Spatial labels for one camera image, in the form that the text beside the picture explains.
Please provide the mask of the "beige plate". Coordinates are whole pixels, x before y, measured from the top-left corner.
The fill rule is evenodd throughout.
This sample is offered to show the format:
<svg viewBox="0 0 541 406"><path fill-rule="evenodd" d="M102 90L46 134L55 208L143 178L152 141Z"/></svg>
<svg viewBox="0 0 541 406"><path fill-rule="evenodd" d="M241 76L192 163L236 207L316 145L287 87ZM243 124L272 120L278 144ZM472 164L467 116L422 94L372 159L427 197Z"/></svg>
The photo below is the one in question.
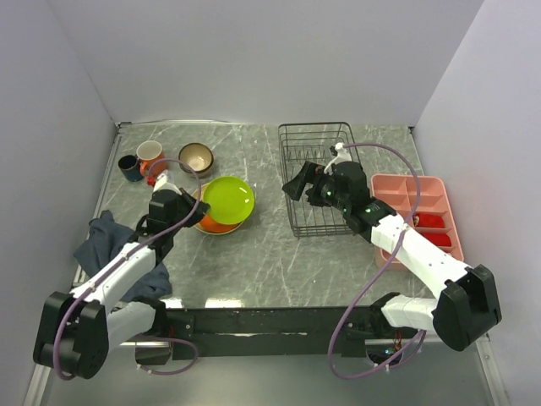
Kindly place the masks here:
<svg viewBox="0 0 541 406"><path fill-rule="evenodd" d="M202 233L213 235L233 232L245 220L244 212L247 203L244 198L238 197L231 200L226 197L219 197L216 192L210 192L210 197L205 197L208 186L208 184L204 185L202 195L198 191L193 192L193 197L202 197L204 203L217 204L217 207L212 206L210 211L195 227Z"/></svg>

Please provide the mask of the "orange plate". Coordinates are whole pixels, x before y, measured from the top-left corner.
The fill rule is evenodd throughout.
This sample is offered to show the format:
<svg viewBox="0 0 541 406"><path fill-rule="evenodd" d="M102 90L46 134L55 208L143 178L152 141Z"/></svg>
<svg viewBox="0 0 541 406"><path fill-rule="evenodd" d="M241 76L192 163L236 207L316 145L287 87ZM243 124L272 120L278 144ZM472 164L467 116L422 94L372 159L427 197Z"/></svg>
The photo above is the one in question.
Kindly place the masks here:
<svg viewBox="0 0 541 406"><path fill-rule="evenodd" d="M228 233L238 226L236 224L223 224L214 220L210 215L205 215L198 223L198 226L208 233Z"/></svg>

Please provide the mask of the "green plate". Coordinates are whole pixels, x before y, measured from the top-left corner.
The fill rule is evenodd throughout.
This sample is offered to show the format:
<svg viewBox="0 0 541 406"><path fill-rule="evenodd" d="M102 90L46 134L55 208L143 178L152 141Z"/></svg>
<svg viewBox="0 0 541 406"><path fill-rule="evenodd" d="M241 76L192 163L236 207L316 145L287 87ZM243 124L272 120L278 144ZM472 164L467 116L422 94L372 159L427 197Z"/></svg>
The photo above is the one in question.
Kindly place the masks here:
<svg viewBox="0 0 541 406"><path fill-rule="evenodd" d="M244 222L251 215L255 197L242 179L223 176L208 183L203 202L210 206L209 215L215 222L233 225Z"/></svg>

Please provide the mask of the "dark brown patterned bowl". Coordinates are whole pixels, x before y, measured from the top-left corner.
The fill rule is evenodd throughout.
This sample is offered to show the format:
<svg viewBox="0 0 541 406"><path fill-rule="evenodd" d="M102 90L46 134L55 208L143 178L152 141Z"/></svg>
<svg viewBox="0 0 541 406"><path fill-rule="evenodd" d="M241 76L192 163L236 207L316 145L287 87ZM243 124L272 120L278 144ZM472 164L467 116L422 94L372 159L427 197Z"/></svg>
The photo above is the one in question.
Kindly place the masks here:
<svg viewBox="0 0 541 406"><path fill-rule="evenodd" d="M200 178L209 176L215 163L211 149L201 143L190 143L184 145L178 153L178 160L182 171L192 175L193 169Z"/></svg>

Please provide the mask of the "orange mug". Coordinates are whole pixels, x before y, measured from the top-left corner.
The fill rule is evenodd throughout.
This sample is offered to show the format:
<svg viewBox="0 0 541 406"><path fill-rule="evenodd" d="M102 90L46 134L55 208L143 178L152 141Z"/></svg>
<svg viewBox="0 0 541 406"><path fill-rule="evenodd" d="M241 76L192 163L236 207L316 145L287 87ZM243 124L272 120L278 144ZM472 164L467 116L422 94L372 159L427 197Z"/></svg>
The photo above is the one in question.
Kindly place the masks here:
<svg viewBox="0 0 541 406"><path fill-rule="evenodd" d="M139 172L145 178L155 177L167 170L167 162L161 161L165 157L163 147L155 140L141 143L136 150L136 156L140 161Z"/></svg>

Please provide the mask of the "dark blue mug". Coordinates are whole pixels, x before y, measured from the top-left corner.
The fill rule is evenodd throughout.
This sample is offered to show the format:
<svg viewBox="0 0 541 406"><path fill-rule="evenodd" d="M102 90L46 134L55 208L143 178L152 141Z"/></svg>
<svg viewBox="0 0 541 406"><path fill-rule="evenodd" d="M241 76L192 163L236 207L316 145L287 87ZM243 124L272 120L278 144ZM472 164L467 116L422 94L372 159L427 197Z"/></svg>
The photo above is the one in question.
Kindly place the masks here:
<svg viewBox="0 0 541 406"><path fill-rule="evenodd" d="M126 155L119 158L117 166L123 176L131 183L139 182L143 179L140 172L140 160L135 155Z"/></svg>

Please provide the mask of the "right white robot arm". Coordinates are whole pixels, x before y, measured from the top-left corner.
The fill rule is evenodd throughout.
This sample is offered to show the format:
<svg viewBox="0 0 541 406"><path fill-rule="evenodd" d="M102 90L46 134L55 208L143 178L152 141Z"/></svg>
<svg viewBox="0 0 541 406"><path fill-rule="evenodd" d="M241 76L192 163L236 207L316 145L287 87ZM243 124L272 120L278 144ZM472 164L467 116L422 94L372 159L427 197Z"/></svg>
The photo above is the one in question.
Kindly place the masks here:
<svg viewBox="0 0 541 406"><path fill-rule="evenodd" d="M432 299L387 294L374 302L369 319L378 336L409 327L435 332L448 347L462 351L501 322L493 273L453 258L410 227L398 211L369 191L360 164L333 164L327 173L320 164L305 162L282 189L291 200L305 196L312 206L340 211L354 233L395 254L433 294Z"/></svg>

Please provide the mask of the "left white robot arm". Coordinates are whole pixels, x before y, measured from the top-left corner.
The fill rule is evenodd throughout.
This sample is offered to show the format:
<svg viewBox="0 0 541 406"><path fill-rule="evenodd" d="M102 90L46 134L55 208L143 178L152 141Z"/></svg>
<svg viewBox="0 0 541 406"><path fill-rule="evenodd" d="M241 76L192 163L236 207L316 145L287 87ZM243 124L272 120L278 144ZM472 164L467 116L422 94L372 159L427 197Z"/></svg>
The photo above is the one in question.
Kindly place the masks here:
<svg viewBox="0 0 541 406"><path fill-rule="evenodd" d="M45 301L33 349L38 365L69 381L90 379L110 350L135 337L171 342L165 304L139 295L119 312L112 309L169 253L181 228L198 224L210 205L184 189L154 192L147 214L119 253L86 283Z"/></svg>

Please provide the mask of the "blue cloth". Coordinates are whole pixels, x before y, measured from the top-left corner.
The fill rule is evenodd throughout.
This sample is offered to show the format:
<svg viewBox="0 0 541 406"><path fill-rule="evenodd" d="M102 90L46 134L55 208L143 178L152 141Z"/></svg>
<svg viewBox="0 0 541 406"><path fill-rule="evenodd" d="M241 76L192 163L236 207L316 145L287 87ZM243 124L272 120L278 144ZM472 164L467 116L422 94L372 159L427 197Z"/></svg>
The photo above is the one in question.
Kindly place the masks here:
<svg viewBox="0 0 541 406"><path fill-rule="evenodd" d="M74 252L74 258L88 277L93 277L117 256L134 230L115 222L109 210L91 220L89 227L88 239ZM160 299L171 293L169 272L160 263L140 278L121 300L131 302L139 296Z"/></svg>

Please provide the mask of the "pink divided tray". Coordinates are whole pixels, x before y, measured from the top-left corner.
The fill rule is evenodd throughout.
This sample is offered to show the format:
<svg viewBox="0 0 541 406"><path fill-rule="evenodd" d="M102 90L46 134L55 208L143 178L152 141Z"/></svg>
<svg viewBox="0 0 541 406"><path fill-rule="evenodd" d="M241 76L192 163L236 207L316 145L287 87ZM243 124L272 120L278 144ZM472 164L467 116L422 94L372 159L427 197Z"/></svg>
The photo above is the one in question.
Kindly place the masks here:
<svg viewBox="0 0 541 406"><path fill-rule="evenodd" d="M413 176L377 173L371 178L373 197L384 201L402 217L410 211L431 213L443 217L445 228L416 228L413 219L409 222L418 233L444 233L451 238L451 247L438 247L453 258L463 261L464 254L451 212L451 206L443 181L436 177L421 176L417 188Z"/></svg>

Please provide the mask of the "red item in tray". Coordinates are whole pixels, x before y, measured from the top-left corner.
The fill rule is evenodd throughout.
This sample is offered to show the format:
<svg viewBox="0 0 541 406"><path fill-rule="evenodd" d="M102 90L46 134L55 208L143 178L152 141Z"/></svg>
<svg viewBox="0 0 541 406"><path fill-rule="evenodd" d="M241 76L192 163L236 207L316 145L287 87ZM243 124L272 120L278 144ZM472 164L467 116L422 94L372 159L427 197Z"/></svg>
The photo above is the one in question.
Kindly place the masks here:
<svg viewBox="0 0 541 406"><path fill-rule="evenodd" d="M443 217L431 213L415 213L413 224L416 228L445 228Z"/></svg>
<svg viewBox="0 0 541 406"><path fill-rule="evenodd" d="M425 237L430 243L434 244L435 246L438 246L440 248L442 247L451 247L452 242L451 238L444 233L421 233L423 237Z"/></svg>

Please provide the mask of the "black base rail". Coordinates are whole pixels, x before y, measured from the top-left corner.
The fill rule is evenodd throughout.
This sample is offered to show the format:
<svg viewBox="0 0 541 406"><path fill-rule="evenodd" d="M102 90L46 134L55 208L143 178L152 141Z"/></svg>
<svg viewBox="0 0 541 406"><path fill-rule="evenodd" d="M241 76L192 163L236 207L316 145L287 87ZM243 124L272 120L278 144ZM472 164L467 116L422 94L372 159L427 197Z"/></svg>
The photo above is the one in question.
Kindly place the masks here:
<svg viewBox="0 0 541 406"><path fill-rule="evenodd" d="M165 328L150 337L189 341L201 357L327 354L344 307L168 309ZM366 355L368 340L412 338L410 327L392 327L372 306L353 309L338 333L333 352Z"/></svg>

